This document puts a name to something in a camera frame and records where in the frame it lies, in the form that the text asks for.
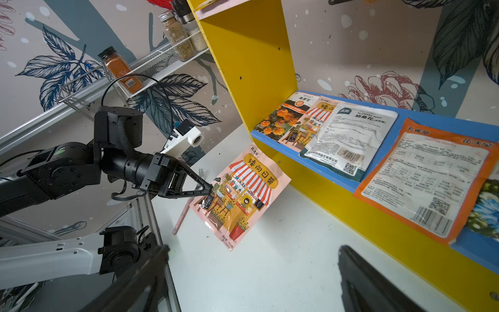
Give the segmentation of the orange spice jar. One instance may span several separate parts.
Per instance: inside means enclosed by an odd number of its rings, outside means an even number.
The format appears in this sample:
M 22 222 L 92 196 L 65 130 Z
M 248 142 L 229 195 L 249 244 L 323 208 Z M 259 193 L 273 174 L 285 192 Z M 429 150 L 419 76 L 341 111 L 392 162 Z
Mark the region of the orange spice jar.
M 131 71 L 127 62 L 117 53 L 117 51 L 112 46 L 99 53 L 98 57 L 103 61 L 106 68 L 116 79 L 124 77 Z M 130 94 L 137 93 L 143 87 L 140 79 L 136 76 L 120 79 L 120 84 Z

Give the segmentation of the lower marigold seed bag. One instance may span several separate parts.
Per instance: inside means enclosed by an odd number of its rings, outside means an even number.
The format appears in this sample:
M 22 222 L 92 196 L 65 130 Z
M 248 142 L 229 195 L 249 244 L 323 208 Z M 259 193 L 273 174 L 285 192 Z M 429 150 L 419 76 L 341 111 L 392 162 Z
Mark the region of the lower marigold seed bag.
M 274 112 L 258 123 L 254 131 L 278 141 L 299 124 L 300 119 L 315 106 L 318 100 L 319 96 L 306 92 L 295 92 Z

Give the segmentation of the black lid spice jar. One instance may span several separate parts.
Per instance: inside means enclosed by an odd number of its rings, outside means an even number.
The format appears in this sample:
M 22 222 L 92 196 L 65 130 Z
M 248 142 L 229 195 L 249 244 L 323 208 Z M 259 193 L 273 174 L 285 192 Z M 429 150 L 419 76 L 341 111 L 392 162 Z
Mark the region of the black lid spice jar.
M 177 17 L 183 24 L 187 24 L 195 20 L 187 0 L 172 0 L 171 5 Z

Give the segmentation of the pink handled fork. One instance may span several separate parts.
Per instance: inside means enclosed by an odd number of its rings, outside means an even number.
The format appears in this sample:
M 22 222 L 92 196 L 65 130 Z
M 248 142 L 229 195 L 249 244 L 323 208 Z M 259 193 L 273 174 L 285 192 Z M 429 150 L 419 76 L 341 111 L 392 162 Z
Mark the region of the pink handled fork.
M 207 171 L 206 171 L 206 170 L 204 170 L 203 168 L 200 168 L 200 169 L 198 170 L 198 175 L 199 175 L 201 178 L 203 178 L 203 179 L 206 179 L 206 178 L 208 177 L 208 173 L 207 173 Z M 189 199 L 187 200 L 186 205 L 184 206 L 184 208 L 183 208 L 183 210 L 182 210 L 182 212 L 181 212 L 181 214 L 180 214 L 180 217 L 179 217 L 179 219 L 178 219 L 177 223 L 176 223 L 176 224 L 175 224 L 175 226 L 174 226 L 174 229 L 173 229 L 173 231 L 172 231 L 172 235 L 177 235 L 177 233 L 178 233 L 178 231 L 179 231 L 179 229 L 180 229 L 180 227 L 181 227 L 181 225 L 182 225 L 182 223 L 183 223 L 183 221 L 184 221 L 184 219 L 185 219 L 185 217 L 186 217 L 186 215 L 187 215 L 187 213 L 188 213 L 189 206 L 190 206 L 190 204 L 192 203 L 193 199 L 194 199 L 194 197 L 191 197 L 191 198 L 189 198 Z

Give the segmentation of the pink storefront seed bag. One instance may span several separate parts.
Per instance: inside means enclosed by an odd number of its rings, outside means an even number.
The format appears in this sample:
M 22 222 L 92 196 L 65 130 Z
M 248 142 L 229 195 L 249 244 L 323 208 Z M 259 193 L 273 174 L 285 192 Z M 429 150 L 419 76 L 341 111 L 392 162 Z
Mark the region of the pink storefront seed bag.
M 232 251 L 290 182 L 276 162 L 250 144 L 190 208 Z
M 301 152 L 317 136 L 339 104 L 340 101 L 319 97 L 312 108 L 291 128 L 282 143 L 296 152 Z

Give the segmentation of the yellow two-tier shelf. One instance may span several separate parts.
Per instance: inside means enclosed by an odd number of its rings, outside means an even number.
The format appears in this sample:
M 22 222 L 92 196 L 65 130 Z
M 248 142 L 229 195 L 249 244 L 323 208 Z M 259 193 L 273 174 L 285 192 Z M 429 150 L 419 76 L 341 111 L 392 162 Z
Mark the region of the yellow two-tier shelf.
M 497 311 L 498 274 L 459 243 L 498 261 L 496 241 L 429 197 L 418 222 L 361 195 L 407 119 L 498 140 L 497 1 L 191 1 L 236 107 L 292 185 L 469 311 Z M 397 113 L 367 166 L 335 144 L 330 165 L 300 155 L 307 131 L 278 130 L 269 114 L 296 91 Z

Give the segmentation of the blue flower seed bag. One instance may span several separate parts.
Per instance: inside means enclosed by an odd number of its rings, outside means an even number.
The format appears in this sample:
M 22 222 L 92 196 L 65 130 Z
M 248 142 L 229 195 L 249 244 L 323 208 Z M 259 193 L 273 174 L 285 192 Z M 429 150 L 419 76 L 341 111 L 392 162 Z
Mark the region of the blue flower seed bag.
M 498 241 L 498 162 L 481 188 L 466 227 Z

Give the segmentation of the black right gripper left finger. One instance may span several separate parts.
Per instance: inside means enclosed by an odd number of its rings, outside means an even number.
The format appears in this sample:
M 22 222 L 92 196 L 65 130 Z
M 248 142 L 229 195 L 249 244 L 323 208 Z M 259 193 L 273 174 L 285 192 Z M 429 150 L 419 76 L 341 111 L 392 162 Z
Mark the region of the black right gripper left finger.
M 158 311 L 168 303 L 166 265 L 170 249 L 153 247 L 82 311 Z

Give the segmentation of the pale spice jar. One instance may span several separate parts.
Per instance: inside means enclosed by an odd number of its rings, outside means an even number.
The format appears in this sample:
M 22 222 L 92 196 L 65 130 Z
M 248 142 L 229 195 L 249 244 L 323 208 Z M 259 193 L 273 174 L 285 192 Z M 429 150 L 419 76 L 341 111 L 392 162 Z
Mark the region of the pale spice jar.
M 208 45 L 204 39 L 200 28 L 195 23 L 195 21 L 191 21 L 185 24 L 185 29 L 188 34 L 188 37 L 191 41 L 192 47 L 194 48 L 196 53 L 204 51 L 208 48 Z

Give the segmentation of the white grey seed bag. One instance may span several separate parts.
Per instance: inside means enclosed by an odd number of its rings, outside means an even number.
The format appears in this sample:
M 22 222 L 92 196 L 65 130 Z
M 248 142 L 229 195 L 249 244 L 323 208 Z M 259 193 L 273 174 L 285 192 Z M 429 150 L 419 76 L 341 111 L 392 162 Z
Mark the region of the white grey seed bag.
M 342 102 L 300 157 L 360 182 L 397 118 L 392 110 Z

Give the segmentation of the orange bordered seed bag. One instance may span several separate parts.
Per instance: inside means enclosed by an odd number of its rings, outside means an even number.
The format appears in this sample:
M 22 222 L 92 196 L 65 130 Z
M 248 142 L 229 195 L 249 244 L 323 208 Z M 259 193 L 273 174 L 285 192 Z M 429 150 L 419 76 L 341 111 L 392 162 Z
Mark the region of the orange bordered seed bag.
M 498 144 L 406 119 L 354 196 L 438 243 L 452 244 L 498 161 Z

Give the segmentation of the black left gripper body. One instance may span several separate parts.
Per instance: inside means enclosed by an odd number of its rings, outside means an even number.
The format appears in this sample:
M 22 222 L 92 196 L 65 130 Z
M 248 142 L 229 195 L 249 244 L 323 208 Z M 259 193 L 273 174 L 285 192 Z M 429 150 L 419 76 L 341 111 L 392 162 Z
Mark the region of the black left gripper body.
M 162 198 L 182 198 L 187 179 L 187 167 L 177 159 L 155 153 L 141 184 L 141 190 Z

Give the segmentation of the tan spice jar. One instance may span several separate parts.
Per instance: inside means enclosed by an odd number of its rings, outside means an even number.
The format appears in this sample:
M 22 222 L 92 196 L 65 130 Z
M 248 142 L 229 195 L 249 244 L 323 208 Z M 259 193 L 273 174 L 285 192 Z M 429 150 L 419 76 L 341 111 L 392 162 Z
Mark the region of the tan spice jar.
M 183 24 L 177 20 L 171 10 L 159 15 L 163 24 L 164 34 L 171 46 L 175 49 L 180 61 L 185 62 L 196 55 L 191 41 L 185 31 Z

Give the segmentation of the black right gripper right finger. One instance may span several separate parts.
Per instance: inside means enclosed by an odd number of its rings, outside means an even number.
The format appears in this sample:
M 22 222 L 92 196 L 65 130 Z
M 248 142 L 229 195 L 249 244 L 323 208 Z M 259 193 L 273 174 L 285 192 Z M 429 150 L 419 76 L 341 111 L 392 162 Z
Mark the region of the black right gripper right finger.
M 346 311 L 423 311 L 353 248 L 339 248 L 342 301 Z

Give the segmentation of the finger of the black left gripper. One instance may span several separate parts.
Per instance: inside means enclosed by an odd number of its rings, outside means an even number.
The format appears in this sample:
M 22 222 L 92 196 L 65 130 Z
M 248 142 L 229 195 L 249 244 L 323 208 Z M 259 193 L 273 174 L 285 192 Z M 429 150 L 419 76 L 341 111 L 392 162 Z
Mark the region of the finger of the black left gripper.
M 211 192 L 213 186 L 208 182 L 205 170 L 195 171 L 183 159 L 179 160 L 185 177 L 181 190 L 183 192 Z
M 193 191 L 179 191 L 179 192 L 168 192 L 165 198 L 192 198 L 197 196 L 207 196 L 211 193 L 213 187 L 203 188 Z

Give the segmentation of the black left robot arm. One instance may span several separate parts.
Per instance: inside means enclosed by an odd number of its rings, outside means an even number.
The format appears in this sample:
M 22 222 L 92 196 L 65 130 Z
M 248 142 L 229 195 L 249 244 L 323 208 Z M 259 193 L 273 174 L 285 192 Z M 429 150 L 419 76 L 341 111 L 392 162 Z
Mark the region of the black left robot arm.
M 67 276 L 122 274 L 149 247 L 152 196 L 191 198 L 211 186 L 181 154 L 203 141 L 189 121 L 174 127 L 161 152 L 139 152 L 143 115 L 102 107 L 94 137 L 36 152 L 1 174 L 1 236 L 20 245 L 1 249 L 1 288 Z

